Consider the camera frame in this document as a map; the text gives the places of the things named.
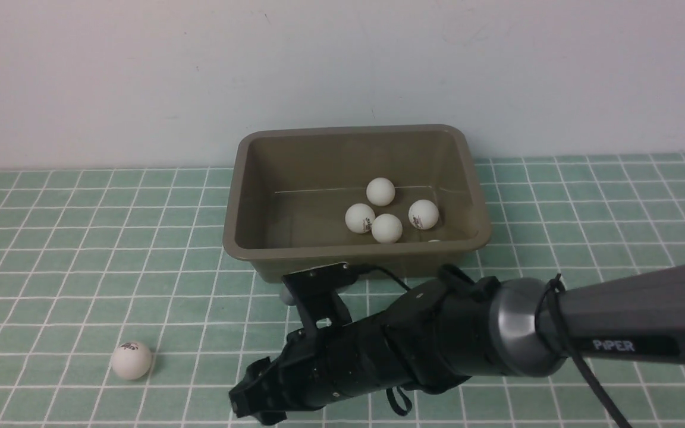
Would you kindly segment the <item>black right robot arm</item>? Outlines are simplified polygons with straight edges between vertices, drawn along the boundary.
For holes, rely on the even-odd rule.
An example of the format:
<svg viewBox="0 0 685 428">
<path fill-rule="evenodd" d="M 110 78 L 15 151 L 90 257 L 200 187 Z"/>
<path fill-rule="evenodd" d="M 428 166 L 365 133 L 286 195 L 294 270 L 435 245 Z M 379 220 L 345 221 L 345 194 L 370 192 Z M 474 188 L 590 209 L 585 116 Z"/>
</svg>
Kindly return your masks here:
<svg viewBox="0 0 685 428">
<path fill-rule="evenodd" d="M 548 377 L 570 358 L 617 426 L 628 427 L 585 358 L 685 366 L 685 265 L 574 290 L 560 275 L 473 280 L 442 265 L 435 279 L 354 322 L 338 290 L 374 270 L 383 267 L 335 263 L 282 277 L 302 327 L 231 388 L 237 417 L 272 426 L 289 412 L 379 391 L 407 416 L 406 392 L 440 395 L 473 376 Z"/>
</svg>

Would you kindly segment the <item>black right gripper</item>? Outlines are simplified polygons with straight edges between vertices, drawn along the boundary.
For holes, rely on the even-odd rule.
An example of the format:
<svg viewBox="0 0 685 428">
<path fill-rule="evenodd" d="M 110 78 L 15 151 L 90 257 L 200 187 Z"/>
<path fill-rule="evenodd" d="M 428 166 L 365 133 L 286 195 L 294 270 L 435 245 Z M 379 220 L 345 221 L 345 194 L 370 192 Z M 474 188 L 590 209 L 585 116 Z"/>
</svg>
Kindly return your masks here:
<svg viewBox="0 0 685 428">
<path fill-rule="evenodd" d="M 325 327 L 312 338 L 303 329 L 287 335 L 280 357 L 247 366 L 229 392 L 234 414 L 263 426 L 287 419 L 289 411 L 318 411 L 334 402 L 386 392 L 397 414 L 413 402 L 403 392 L 411 374 L 386 337 L 383 315 L 370 315 L 342 327 Z"/>
</svg>

